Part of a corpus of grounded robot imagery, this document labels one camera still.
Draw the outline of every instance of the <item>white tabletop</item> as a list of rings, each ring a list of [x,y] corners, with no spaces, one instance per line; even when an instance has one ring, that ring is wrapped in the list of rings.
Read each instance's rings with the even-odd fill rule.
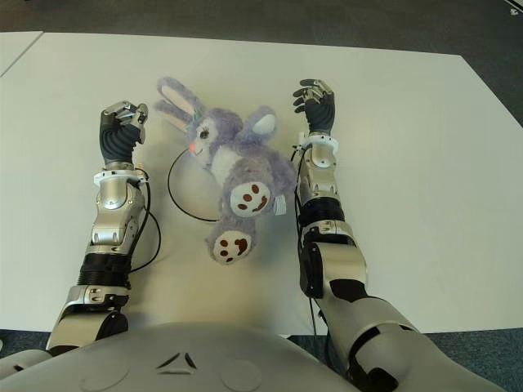
[[[523,131],[462,57],[46,33],[0,79],[0,327],[51,329],[96,214],[99,112],[121,99],[152,106],[164,75],[242,116],[271,105],[279,134],[270,145],[287,155],[306,130],[291,109],[297,81],[328,81],[337,94],[337,179],[369,292],[423,332],[523,326]],[[293,214],[264,217],[248,259],[211,261],[203,239],[212,226],[182,215],[167,194],[183,137],[153,110],[147,125],[135,161],[152,177],[163,247],[131,277],[132,327],[224,320],[311,333]],[[211,189],[212,199],[216,187],[191,163],[172,183],[194,200]],[[191,190],[194,178],[202,181]],[[138,260],[155,245],[151,225]]]
[[[0,33],[0,77],[42,34],[41,31]]]

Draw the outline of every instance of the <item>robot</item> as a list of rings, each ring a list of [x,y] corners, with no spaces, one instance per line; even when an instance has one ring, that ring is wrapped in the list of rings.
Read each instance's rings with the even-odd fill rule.
[[[334,176],[334,94],[320,80],[301,85],[295,111],[305,112],[309,132],[296,147],[300,286],[321,309],[342,376],[284,338],[252,329],[168,323],[127,330],[122,308],[143,227],[138,220],[150,212],[141,192],[148,176],[132,163],[136,142],[145,140],[147,107],[121,102],[101,114],[105,168],[95,176],[98,215],[78,284],[69,290],[47,350],[0,361],[2,392],[502,391],[450,360],[394,306],[366,292],[365,260]]]

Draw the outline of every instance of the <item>tag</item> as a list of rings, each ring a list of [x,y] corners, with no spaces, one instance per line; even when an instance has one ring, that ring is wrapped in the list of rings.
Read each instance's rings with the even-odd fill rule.
[[[285,215],[287,212],[287,203],[285,202],[285,195],[275,197],[275,215]]]

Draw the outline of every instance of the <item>plush toy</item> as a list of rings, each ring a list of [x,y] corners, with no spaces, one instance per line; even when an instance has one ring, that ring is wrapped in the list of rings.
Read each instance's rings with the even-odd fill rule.
[[[275,112],[262,106],[244,123],[229,110],[206,109],[176,79],[160,79],[158,91],[155,108],[186,132],[188,150],[221,186],[221,219],[206,242],[214,260],[232,264],[256,243],[254,218],[284,212],[296,184],[291,163],[265,145],[276,132]]]

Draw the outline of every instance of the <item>bunny eye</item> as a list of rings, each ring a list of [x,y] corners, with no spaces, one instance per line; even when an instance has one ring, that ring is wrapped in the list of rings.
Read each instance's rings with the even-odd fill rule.
[[[207,139],[209,137],[209,128],[204,127],[203,130],[199,134],[200,139]]]

